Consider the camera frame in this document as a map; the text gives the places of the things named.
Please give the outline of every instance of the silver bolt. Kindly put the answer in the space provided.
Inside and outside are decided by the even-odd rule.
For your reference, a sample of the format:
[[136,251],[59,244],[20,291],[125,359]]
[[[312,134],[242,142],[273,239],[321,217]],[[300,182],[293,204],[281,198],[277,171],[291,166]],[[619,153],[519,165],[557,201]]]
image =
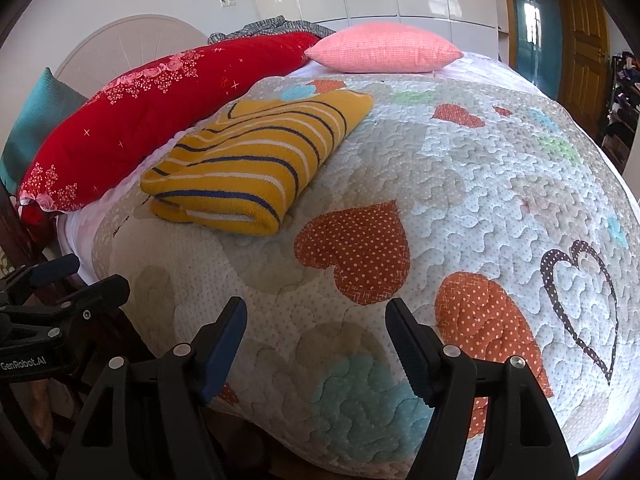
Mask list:
[[174,348],[174,355],[177,355],[178,357],[189,355],[189,352],[191,352],[191,346],[187,345],[187,343],[182,343]]
[[447,357],[458,357],[460,355],[460,348],[458,348],[457,346],[453,346],[453,345],[447,345],[445,346],[442,351],[444,352],[444,355],[446,355]]
[[119,357],[119,356],[114,357],[113,359],[111,359],[111,361],[109,361],[109,368],[111,368],[111,370],[117,370],[123,364],[124,364],[124,359],[122,357]]
[[509,362],[514,368],[524,368],[527,365],[527,362],[519,355],[514,355],[511,359],[509,359]]

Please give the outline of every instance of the yellow striped sweater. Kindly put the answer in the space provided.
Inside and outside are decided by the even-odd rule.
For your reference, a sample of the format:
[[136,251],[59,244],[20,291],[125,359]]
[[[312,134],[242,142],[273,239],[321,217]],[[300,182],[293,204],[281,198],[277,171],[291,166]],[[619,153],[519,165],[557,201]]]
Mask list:
[[275,234],[331,152],[373,106],[373,97],[335,90],[299,101],[237,102],[187,134],[140,187],[152,211],[247,235]]

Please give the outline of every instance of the quilted bedspread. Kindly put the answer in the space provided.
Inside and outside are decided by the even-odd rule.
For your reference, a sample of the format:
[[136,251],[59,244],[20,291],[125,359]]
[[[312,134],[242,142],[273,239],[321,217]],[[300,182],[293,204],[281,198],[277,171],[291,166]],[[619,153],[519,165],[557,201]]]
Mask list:
[[130,280],[144,341],[162,354],[241,296],[248,327],[214,406],[324,468],[404,478],[432,411],[386,334],[401,297],[473,357],[524,356],[572,454],[614,440],[640,410],[640,226],[596,146],[546,98],[419,75],[268,78],[247,97],[343,87],[376,105],[276,235],[163,221],[138,186],[108,213],[94,267]]

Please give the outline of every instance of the wooden door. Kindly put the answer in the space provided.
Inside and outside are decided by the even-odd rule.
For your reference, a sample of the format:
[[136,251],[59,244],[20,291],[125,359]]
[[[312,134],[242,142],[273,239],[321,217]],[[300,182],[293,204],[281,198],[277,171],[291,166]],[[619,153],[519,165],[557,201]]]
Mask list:
[[560,0],[562,78],[559,102],[592,137],[607,100],[609,35],[598,0]]

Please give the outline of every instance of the headboard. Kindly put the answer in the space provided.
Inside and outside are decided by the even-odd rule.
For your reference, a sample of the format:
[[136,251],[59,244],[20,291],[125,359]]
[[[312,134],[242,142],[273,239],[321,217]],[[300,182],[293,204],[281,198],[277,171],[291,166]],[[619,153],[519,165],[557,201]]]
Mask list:
[[96,30],[66,57],[54,75],[91,97],[132,68],[206,44],[204,33],[176,18],[129,16]]

